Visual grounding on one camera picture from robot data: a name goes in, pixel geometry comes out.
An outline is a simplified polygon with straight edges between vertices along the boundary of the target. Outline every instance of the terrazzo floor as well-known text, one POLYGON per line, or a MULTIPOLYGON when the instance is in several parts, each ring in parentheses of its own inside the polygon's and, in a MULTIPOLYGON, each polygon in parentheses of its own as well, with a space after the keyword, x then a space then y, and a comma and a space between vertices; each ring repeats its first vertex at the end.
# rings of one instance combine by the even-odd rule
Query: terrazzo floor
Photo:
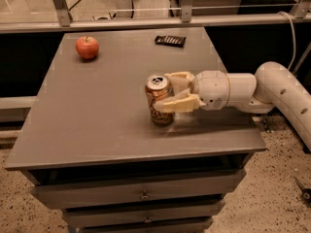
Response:
MULTIPOLYGON (((297 176, 311 187, 311 154, 281 116, 269 120, 267 133, 255 117, 268 150, 256 153, 247 175, 205 233, 311 232, 311 206, 301 199, 297 176)), ((32 184, 19 172, 7 172, 10 149, 0 150, 0 232, 68 233, 60 211, 48 210, 29 194, 32 184)))

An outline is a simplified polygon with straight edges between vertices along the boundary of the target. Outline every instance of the aluminum can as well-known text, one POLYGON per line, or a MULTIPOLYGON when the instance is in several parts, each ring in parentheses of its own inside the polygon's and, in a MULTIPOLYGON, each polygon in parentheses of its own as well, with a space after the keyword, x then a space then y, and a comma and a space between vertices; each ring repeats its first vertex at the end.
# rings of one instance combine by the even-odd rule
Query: aluminum can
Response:
POLYGON ((173 85, 167 76, 162 74, 153 74, 149 76, 146 81, 145 91, 152 121, 162 125, 173 122, 175 113, 161 113, 154 108, 156 101, 174 96, 173 85))

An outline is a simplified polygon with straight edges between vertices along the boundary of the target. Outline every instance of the white cable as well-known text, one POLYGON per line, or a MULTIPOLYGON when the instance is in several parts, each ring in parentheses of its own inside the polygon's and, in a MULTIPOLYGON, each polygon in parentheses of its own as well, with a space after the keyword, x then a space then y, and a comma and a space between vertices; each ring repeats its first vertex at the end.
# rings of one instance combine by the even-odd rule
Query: white cable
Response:
POLYGON ((286 12, 279 12, 278 14, 282 15, 283 17, 286 17, 289 21, 290 21, 290 24, 291 24, 291 29, 292 29, 292 36, 293 36, 293 58, 292 58, 292 61, 288 67, 288 70, 291 70, 291 67, 294 63, 294 59, 295 59, 295 49, 296 49, 296 43, 295 43, 295 33, 294 33, 294 24, 293 24, 293 20, 292 18, 290 17, 290 15, 286 12))

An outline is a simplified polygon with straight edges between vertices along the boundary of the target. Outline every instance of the drawer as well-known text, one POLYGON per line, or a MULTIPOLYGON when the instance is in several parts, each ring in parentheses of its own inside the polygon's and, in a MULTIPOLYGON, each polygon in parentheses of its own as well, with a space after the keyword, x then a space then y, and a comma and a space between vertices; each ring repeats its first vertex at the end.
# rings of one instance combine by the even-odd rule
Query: drawer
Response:
POLYGON ((32 194, 50 209, 122 204, 168 198, 225 194, 234 190, 245 171, 187 173, 93 183, 36 186, 32 194))
POLYGON ((169 220, 153 223, 137 223, 119 226, 84 228, 79 233, 202 233, 209 228, 210 217, 187 220, 169 220))
POLYGON ((73 228, 106 226, 127 223, 204 217, 216 215, 225 205, 224 200, 211 200, 208 196, 191 199, 154 201, 149 203, 106 206, 103 209, 84 209, 63 213, 63 219, 73 228))

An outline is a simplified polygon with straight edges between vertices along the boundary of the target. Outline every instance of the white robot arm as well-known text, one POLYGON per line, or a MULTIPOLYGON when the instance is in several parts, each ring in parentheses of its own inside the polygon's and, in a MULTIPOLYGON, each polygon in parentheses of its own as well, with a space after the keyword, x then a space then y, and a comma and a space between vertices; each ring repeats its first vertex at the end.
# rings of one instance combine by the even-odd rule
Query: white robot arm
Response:
POLYGON ((295 76, 276 62, 259 66, 255 75, 221 71, 167 74, 175 96, 155 103, 160 112, 186 113, 195 109, 266 114, 277 107, 311 149, 311 96, 295 76))

